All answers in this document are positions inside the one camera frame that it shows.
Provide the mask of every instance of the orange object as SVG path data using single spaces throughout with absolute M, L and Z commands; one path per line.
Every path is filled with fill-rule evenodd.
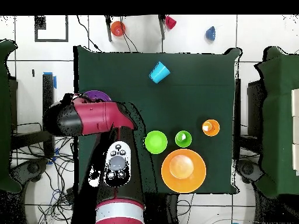
M 191 193 L 206 178 L 206 165 L 198 153 L 190 149 L 177 149 L 165 158 L 161 173 L 164 183 L 171 190 Z
M 207 120 L 203 123 L 203 132 L 210 137 L 219 133 L 220 125 L 216 120 Z
M 126 26 L 124 25 L 124 23 L 122 23 L 122 26 L 123 26 L 123 30 L 124 32 L 126 31 Z M 116 21 L 116 22 L 113 22 L 110 26 L 110 30 L 111 30 L 111 33 L 113 33 L 115 36 L 119 37 L 119 36 L 122 36 L 123 35 L 123 31 L 121 29 L 121 25 L 120 25 L 120 21 Z

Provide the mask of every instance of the blue cup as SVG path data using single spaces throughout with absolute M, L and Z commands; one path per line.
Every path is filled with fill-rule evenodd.
M 171 72 L 165 67 L 161 62 L 157 63 L 155 68 L 150 73 L 149 77 L 154 81 L 154 83 L 160 82 L 162 79 L 167 77 Z
M 216 31 L 215 31 L 215 27 L 210 27 L 207 31 L 206 31 L 206 37 L 208 40 L 215 40 L 216 37 Z

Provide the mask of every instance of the metal stand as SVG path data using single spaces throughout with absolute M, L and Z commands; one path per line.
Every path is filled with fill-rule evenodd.
M 165 26 L 165 15 L 158 15 L 160 30 L 162 39 L 165 40 L 164 26 Z
M 111 24 L 111 18 L 109 15 L 105 15 L 106 18 L 106 26 L 107 26 L 107 32 L 108 32 L 108 39 L 109 42 L 112 41 L 112 37 L 111 37 L 111 29 L 110 29 L 110 24 Z

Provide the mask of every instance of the red cup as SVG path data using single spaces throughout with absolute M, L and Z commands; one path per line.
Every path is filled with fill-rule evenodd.
M 172 29 L 176 24 L 176 20 L 173 20 L 171 17 L 167 16 L 165 19 L 165 24 L 169 29 Z

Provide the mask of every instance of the white tiled floor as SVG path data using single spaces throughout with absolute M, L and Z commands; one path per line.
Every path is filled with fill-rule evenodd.
M 291 15 L 173 15 L 177 24 L 172 30 L 165 30 L 164 52 L 166 53 L 215 53 L 222 54 L 227 49 L 239 47 L 243 51 L 239 65 L 241 78 L 241 123 L 248 124 L 247 85 L 258 80 L 259 74 L 253 67 L 262 60 L 263 50 L 268 46 L 280 46 L 285 52 L 294 53 L 299 49 L 299 27 L 297 18 Z M 81 45 L 96 51 L 88 42 L 86 30 L 79 25 L 76 16 L 68 17 L 69 42 L 34 42 L 34 16 L 0 16 L 0 39 L 15 40 L 18 45 L 15 53 L 8 58 L 8 69 L 19 81 L 18 122 L 19 124 L 37 121 L 41 123 L 41 77 L 43 72 L 57 76 L 55 100 L 65 92 L 73 91 L 73 50 Z M 123 37 L 112 35 L 108 41 L 104 16 L 79 16 L 89 30 L 90 39 L 103 51 L 128 51 Z M 158 16 L 124 17 L 126 33 L 139 52 L 161 52 L 161 32 Z M 64 16 L 46 16 L 47 30 L 39 30 L 39 37 L 63 39 L 65 37 Z M 211 26 L 216 28 L 216 38 L 210 42 L 205 32 Z M 134 46 L 128 41 L 131 51 Z M 242 134 L 247 134 L 242 127 Z M 52 165 L 47 172 L 57 182 L 57 174 Z M 72 186 L 73 173 L 64 173 L 68 186 Z M 255 198 L 252 187 L 241 181 L 236 174 L 237 195 L 195 195 L 188 224 L 231 224 L 233 219 L 240 224 L 252 224 L 255 213 Z M 27 204 L 48 204 L 52 197 L 49 179 L 44 174 L 36 184 L 30 183 L 26 194 Z M 180 195 L 179 199 L 190 202 L 192 194 Z M 187 203 L 181 201 L 178 211 L 188 210 Z M 30 224 L 37 224 L 41 213 L 37 206 L 27 205 L 26 212 Z M 187 224 L 189 213 L 179 217 L 180 224 Z

